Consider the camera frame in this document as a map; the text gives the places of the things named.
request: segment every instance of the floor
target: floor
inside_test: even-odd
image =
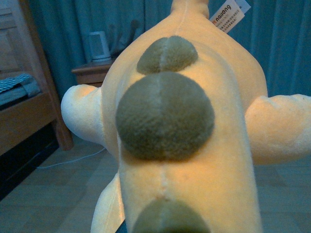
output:
[[[74,138],[41,166],[98,152],[101,146]],[[107,152],[47,169],[36,169],[0,202],[1,233],[87,233],[101,191],[117,163]],[[265,233],[311,233],[311,156],[255,174]]]

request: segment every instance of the plush dinosaur arm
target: plush dinosaur arm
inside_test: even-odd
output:
[[[258,97],[245,114],[254,164],[274,164],[311,154],[311,97]]]
[[[61,103],[67,127],[78,137],[104,144],[101,89],[90,85],[71,87]]]

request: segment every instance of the curtain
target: curtain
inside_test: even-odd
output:
[[[210,0],[212,16],[225,0]],[[311,96],[311,0],[248,0],[229,35],[261,64],[268,93]],[[60,98],[71,69],[91,61],[88,34],[104,31],[112,56],[170,13],[172,0],[30,0]]]

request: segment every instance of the white speaker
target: white speaker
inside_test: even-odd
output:
[[[111,55],[104,31],[92,32],[88,35],[88,38],[93,62],[111,60]]]

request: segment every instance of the white cable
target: white cable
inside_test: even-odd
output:
[[[58,164],[53,164],[53,165],[50,165],[50,166],[37,166],[36,168],[38,168],[38,169],[47,169],[47,168],[51,168],[51,167],[62,165],[62,164],[69,164],[69,163],[77,162],[77,161],[79,161],[81,159],[86,159],[88,157],[91,157],[91,156],[94,156],[96,154],[99,154],[100,152],[103,152],[104,150],[106,150],[105,147],[102,148],[99,152],[96,152],[94,154],[90,154],[90,155],[84,156],[84,157],[79,158],[79,159],[75,159],[75,160],[71,160],[71,161],[67,161],[67,162],[62,162],[62,163],[58,163]]]

